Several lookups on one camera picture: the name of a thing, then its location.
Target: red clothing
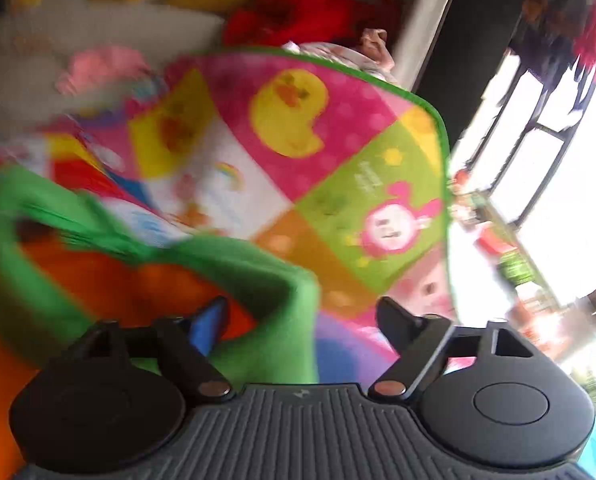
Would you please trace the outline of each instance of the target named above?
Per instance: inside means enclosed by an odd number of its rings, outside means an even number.
[[[288,41],[355,44],[365,27],[396,30],[401,6],[398,0],[382,0],[378,6],[357,0],[253,0],[231,16],[222,41],[230,46],[281,46]]]

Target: rainbow print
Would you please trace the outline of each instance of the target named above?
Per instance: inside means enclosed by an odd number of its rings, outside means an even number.
[[[226,162],[216,162],[214,168],[229,179],[232,183],[232,191],[242,191],[245,187],[245,179],[235,166],[227,164]]]

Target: yellow duck print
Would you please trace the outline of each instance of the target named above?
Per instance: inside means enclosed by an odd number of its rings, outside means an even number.
[[[270,150],[305,158],[324,146],[313,122],[327,106],[325,84],[307,70],[284,70],[265,84],[249,106],[251,127]]]

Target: person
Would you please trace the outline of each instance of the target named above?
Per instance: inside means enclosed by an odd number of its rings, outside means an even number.
[[[294,54],[320,57],[360,70],[388,83],[398,85],[391,74],[395,63],[385,43],[387,32],[382,28],[366,28],[355,48],[347,48],[335,43],[318,41],[315,43],[285,43],[283,48]]]

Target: colorful play mat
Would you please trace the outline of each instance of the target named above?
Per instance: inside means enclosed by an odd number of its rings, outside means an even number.
[[[209,358],[230,380],[369,386],[395,359],[377,298],[453,316],[446,157],[422,99],[271,49],[183,57],[1,145],[0,480],[13,396],[100,317],[222,294]]]

